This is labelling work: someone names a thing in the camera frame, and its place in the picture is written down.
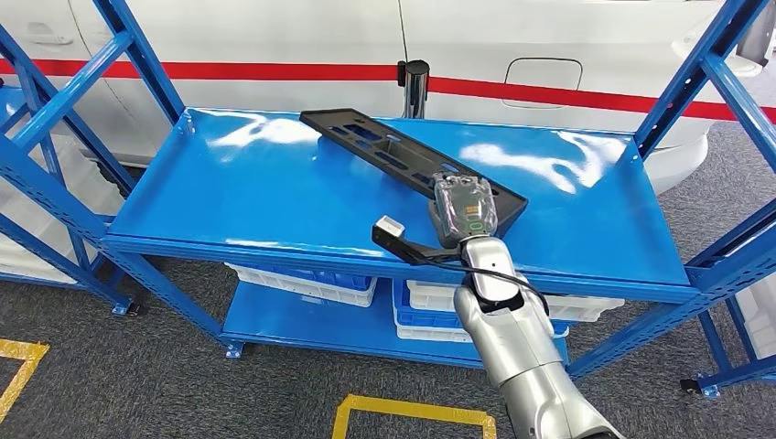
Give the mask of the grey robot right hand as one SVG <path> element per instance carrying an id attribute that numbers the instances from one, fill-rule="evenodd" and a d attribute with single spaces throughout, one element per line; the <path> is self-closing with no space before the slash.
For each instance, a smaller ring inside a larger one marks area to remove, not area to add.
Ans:
<path id="1" fill-rule="evenodd" d="M 498 216 L 490 182 L 452 172 L 433 175 L 434 199 L 428 209 L 439 242 L 452 249 L 476 236 L 493 236 Z"/>

